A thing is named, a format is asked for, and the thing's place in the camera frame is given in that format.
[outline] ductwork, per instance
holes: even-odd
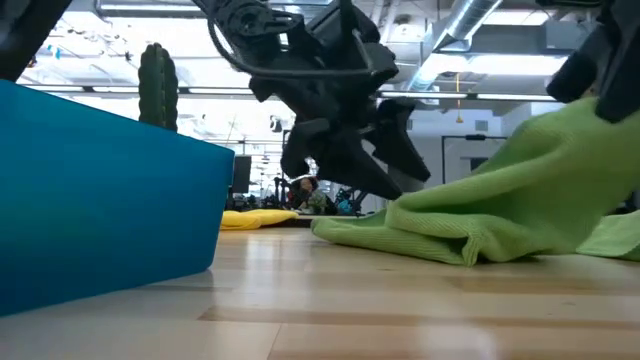
[[[502,0],[455,0],[451,14],[429,26],[423,41],[424,63],[409,81],[407,90],[427,91],[438,74],[429,71],[429,56],[447,46],[468,50],[471,38]]]

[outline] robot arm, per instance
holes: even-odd
[[[550,2],[556,5],[565,1]],[[585,0],[584,4],[592,6],[596,2]],[[594,86],[598,95],[596,114],[617,123],[640,109],[640,1],[599,3],[602,8],[596,28],[558,71],[547,92],[568,103]]]
[[[429,178],[406,134],[415,103],[392,99],[376,106],[376,91],[398,73],[395,55],[379,44],[377,26],[349,0],[335,0],[307,25],[301,15],[257,0],[194,3],[207,14],[218,52],[252,75],[256,98],[275,95],[296,113],[281,160],[289,177],[307,174],[305,159],[311,157],[319,178],[397,198],[400,189],[363,149],[365,139],[375,146],[374,157],[422,181]],[[216,28],[235,56],[224,49]]]

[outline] computer monitor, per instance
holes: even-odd
[[[236,155],[233,161],[233,184],[231,192],[246,194],[249,192],[251,179],[251,156]]]

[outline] green microfiber towel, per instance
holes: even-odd
[[[640,211],[605,217],[577,252],[640,261]]]
[[[336,244],[467,266],[575,253],[640,184],[640,113],[610,124],[594,115],[596,101],[525,121],[467,178],[405,194],[368,218],[315,220],[312,231]]]

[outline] ceiling pipe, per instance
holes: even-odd
[[[429,25],[423,41],[424,63],[406,89],[427,91],[438,77],[436,72],[429,71],[431,53],[452,45],[457,45],[461,51],[468,49],[473,35],[501,3],[502,0],[455,0],[448,17]]]
[[[393,24],[395,23],[396,16],[398,15],[398,8],[400,7],[401,2],[402,0],[391,0],[391,4],[387,10],[387,16],[385,17],[384,27],[380,34],[380,43],[382,44],[387,43],[391,38],[391,30],[393,29]]]
[[[371,10],[371,21],[376,26],[380,26],[380,20],[382,19],[382,9],[384,8],[384,0],[376,0],[373,4],[373,10]]]

